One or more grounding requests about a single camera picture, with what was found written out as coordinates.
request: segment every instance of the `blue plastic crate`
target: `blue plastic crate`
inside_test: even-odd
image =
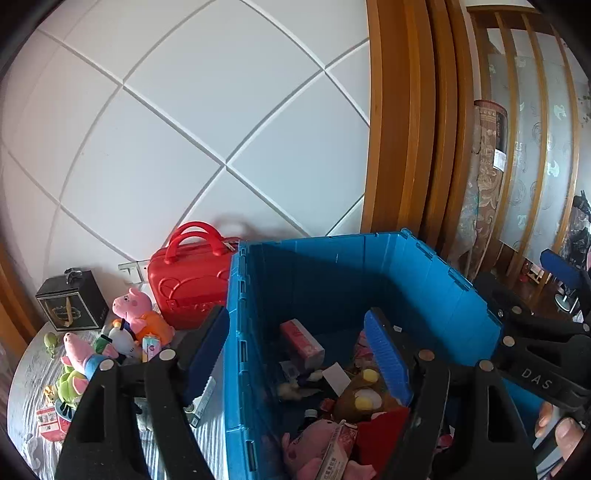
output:
[[[326,365],[346,365],[374,306],[419,347],[460,364],[490,358],[501,332],[472,285],[408,230],[240,243],[224,362],[230,480],[286,479],[281,435],[312,406],[277,401],[279,324],[297,318],[324,346]],[[532,428],[540,399],[515,385],[511,394]]]

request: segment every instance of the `pink pig plush toy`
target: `pink pig plush toy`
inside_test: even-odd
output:
[[[84,393],[92,375],[99,364],[108,358],[107,355],[112,358],[119,356],[115,349],[105,349],[105,355],[99,355],[91,344],[71,332],[64,335],[64,347],[66,348],[66,356],[61,357],[61,362],[86,376],[86,378],[76,377],[73,379],[72,386],[78,395]]]
[[[115,299],[113,312],[129,323],[129,327],[140,342],[145,335],[155,335],[162,345],[168,345],[174,336],[172,328],[158,312],[152,310],[152,300],[137,288]]]
[[[337,423],[330,420],[317,420],[291,443],[290,434],[283,435],[283,461],[293,479],[314,480],[337,426]],[[374,467],[350,460],[345,467],[343,480],[371,480],[374,476]]]

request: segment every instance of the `red suitcase handle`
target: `red suitcase handle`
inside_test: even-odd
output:
[[[224,245],[218,237],[216,237],[214,235],[210,235],[207,232],[183,233],[182,235],[175,236],[174,239],[168,245],[168,248],[166,249],[166,254],[164,256],[164,263],[166,263],[167,265],[170,265],[171,263],[176,262],[177,261],[177,248],[178,248],[179,243],[182,242],[183,240],[186,240],[187,238],[191,238],[192,236],[201,237],[207,243],[209,243],[212,246],[212,253],[216,257],[220,257],[224,253],[227,253],[230,251],[228,249],[228,247],[226,247],[226,245]]]
[[[209,223],[205,223],[205,222],[187,222],[182,224],[180,227],[178,227],[173,234],[170,236],[170,242],[172,242],[175,238],[177,238],[181,233],[183,233],[187,228],[200,228],[202,230],[205,230],[207,233],[209,233],[209,235],[213,235],[217,238],[219,238],[220,240],[223,240],[222,235],[220,234],[220,232],[218,232],[215,227],[213,227],[212,225],[210,225]]]

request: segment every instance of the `red cloth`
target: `red cloth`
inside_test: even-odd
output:
[[[382,413],[371,421],[361,421],[357,424],[356,444],[359,449],[359,463],[372,465],[378,475],[382,473],[402,433],[409,412],[408,408],[400,407]]]

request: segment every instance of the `label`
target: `label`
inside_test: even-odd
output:
[[[507,166],[507,155],[502,151],[495,149],[495,159],[492,161],[492,166],[504,172],[505,167]]]

